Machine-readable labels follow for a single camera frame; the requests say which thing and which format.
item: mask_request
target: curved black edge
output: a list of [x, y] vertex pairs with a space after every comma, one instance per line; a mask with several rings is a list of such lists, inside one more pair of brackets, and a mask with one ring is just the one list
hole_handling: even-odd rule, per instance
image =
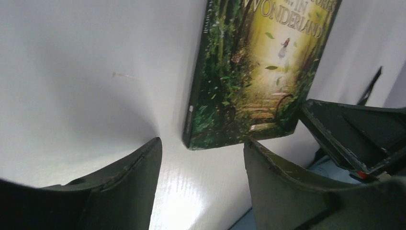
[[254, 140], [245, 143], [244, 159], [259, 230], [406, 226], [404, 178], [349, 186], [328, 178], [322, 182], [320, 176], [275, 155]]
[[154, 138], [128, 156], [65, 186], [0, 180], [2, 229], [149, 228], [162, 161]]

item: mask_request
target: white backdrop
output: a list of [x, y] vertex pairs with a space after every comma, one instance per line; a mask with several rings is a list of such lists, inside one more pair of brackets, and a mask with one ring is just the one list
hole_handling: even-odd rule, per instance
[[[251, 205], [242, 145], [188, 151], [180, 140], [205, 7], [1, 1], [0, 177], [65, 184], [160, 136], [150, 229], [230, 227]], [[406, 60], [405, 10], [403, 0], [343, 0], [309, 97], [354, 104], [383, 65], [369, 101], [382, 106]], [[302, 166], [318, 148], [302, 124], [262, 143]]]

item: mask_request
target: book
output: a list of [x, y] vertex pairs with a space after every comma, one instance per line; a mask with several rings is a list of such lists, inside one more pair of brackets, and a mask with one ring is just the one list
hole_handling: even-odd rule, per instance
[[341, 0], [209, 0], [183, 132], [191, 150], [294, 132]]

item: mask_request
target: book cover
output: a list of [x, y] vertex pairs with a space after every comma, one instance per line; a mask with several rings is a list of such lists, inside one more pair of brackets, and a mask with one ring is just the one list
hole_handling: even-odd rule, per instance
[[209, 0], [183, 142], [292, 134], [341, 0]]

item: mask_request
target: green leaf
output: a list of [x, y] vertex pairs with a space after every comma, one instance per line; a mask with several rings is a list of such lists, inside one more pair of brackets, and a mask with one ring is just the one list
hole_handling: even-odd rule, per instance
[[269, 69], [269, 70], [275, 70], [277, 68], [278, 68], [277, 66], [268, 66], [268, 67], [266, 67], [266, 69]]
[[272, 35], [271, 35], [270, 33], [268, 33], [268, 32], [266, 32], [265, 35], [268, 36], [268, 38], [270, 38], [270, 39], [275, 39], [275, 38], [272, 37]]

